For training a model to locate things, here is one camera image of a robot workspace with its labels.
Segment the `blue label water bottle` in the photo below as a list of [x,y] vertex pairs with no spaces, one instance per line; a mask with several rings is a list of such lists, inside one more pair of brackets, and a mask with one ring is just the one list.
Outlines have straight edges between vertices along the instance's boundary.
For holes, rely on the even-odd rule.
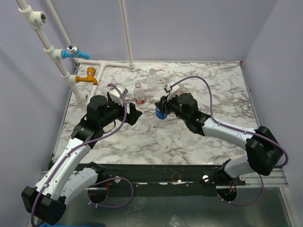
[[156,127],[164,128],[167,123],[167,115],[162,113],[158,107],[155,107]]

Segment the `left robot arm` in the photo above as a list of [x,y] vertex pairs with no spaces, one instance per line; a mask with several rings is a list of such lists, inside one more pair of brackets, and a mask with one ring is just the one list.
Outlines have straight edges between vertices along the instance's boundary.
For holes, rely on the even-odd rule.
[[99,139],[111,136],[104,134],[104,127],[115,120],[134,125],[141,115],[134,103],[118,104],[110,96],[101,95],[90,99],[87,113],[74,128],[65,151],[34,187],[27,186],[21,193],[33,226],[37,226],[34,218],[49,225],[56,224],[67,205],[82,191],[91,185],[99,187],[104,183],[102,167],[94,163],[77,177],[70,179],[70,176]]

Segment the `clear bottle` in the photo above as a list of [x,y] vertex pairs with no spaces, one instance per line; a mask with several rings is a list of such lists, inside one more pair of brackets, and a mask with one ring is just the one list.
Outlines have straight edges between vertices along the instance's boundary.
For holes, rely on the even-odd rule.
[[151,68],[146,76],[147,88],[150,92],[155,93],[158,89],[158,74],[155,69]]

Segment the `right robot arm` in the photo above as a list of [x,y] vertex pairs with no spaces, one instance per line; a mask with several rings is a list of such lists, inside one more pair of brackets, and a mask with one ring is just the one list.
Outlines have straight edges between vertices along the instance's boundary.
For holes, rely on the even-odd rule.
[[162,96],[155,106],[163,114],[175,114],[194,134],[218,138],[246,151],[245,156],[229,159],[222,164],[218,181],[223,185],[229,185],[243,174],[256,172],[270,175],[283,154],[268,128],[260,126],[246,131],[237,126],[216,123],[209,114],[198,109],[197,101],[190,93],[172,99]]

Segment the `red label small bottle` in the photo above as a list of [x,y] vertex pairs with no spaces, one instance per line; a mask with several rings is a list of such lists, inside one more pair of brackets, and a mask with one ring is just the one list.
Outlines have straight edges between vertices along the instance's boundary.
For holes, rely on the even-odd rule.
[[135,83],[133,94],[137,104],[144,104],[146,102],[145,91],[140,82]]

